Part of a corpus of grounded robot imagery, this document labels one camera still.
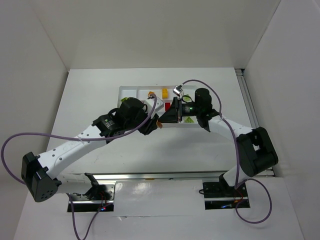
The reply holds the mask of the orange yellow lego cross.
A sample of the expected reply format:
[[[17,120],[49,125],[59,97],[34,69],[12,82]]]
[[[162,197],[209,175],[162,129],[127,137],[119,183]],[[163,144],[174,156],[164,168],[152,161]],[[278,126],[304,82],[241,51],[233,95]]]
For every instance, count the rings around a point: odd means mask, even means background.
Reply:
[[[159,121],[156,122],[156,125],[157,125],[157,127],[160,128],[160,129],[163,127],[162,123],[159,122]]]

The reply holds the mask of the green lego brick bin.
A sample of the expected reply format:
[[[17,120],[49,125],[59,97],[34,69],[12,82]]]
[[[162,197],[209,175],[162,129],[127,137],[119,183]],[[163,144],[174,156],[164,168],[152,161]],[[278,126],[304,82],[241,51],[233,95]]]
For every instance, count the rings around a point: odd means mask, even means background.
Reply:
[[[193,124],[194,120],[190,116],[188,116],[184,118],[184,123]]]

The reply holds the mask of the red lego brick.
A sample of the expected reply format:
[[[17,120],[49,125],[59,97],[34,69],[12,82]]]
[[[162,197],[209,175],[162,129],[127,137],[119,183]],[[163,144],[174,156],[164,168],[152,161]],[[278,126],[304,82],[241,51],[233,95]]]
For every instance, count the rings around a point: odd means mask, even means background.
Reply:
[[[170,107],[171,107],[171,103],[170,102],[166,102],[164,104],[165,111],[168,111],[170,109]]]

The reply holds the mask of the green lego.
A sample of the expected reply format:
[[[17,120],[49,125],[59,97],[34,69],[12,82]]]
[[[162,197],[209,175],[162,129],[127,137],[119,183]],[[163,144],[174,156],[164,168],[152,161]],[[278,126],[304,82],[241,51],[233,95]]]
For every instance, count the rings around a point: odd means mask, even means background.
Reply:
[[[181,100],[184,102],[184,103],[189,103],[189,102],[192,102],[192,98],[189,96],[189,95],[183,95],[181,97]]]

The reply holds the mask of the yellow tall lego brick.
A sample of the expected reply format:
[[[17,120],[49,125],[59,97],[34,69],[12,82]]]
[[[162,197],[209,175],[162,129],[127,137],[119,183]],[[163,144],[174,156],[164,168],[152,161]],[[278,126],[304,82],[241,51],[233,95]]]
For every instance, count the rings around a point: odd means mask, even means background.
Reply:
[[[168,94],[168,89],[167,88],[163,88],[161,91],[161,95],[162,95],[162,99],[168,99],[169,94]]]

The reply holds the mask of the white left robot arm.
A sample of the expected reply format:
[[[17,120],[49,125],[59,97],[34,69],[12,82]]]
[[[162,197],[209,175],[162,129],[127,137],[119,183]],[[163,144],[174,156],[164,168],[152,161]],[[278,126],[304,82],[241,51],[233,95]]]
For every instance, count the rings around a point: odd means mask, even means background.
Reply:
[[[62,145],[39,155],[32,152],[22,158],[21,178],[37,203],[55,194],[83,195],[97,199],[106,188],[91,173],[63,173],[68,166],[88,153],[106,146],[111,141],[139,131],[148,135],[156,130],[157,112],[164,103],[154,94],[141,101],[134,97],[124,100],[120,107],[99,116],[92,124]]]

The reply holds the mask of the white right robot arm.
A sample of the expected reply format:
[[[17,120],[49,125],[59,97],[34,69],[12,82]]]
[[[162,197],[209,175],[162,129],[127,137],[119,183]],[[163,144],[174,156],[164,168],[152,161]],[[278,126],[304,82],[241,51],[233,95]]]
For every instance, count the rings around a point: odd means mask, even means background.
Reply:
[[[196,117],[199,126],[218,134],[235,145],[236,165],[219,177],[222,189],[237,188],[239,184],[275,166],[278,155],[267,130],[252,128],[225,118],[212,105],[212,97],[206,88],[198,88],[194,99],[186,101],[182,86],[173,89],[175,97],[170,108],[159,118],[162,124],[179,123],[186,117]]]

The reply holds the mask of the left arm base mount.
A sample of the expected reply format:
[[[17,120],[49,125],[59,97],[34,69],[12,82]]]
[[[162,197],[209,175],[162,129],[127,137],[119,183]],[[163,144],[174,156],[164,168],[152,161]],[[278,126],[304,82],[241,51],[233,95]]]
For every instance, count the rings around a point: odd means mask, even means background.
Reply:
[[[81,195],[79,193],[70,195],[75,213],[94,213],[99,209],[101,209],[101,212],[114,211],[116,182],[103,181],[99,184],[101,185],[100,192],[94,196]]]

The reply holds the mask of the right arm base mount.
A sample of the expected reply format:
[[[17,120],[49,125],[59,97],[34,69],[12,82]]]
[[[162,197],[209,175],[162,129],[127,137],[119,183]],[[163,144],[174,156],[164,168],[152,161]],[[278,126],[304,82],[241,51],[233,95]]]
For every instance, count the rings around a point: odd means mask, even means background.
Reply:
[[[203,182],[202,189],[198,191],[204,197],[206,210],[250,208],[246,184],[238,189],[234,187],[224,188],[220,182]]]

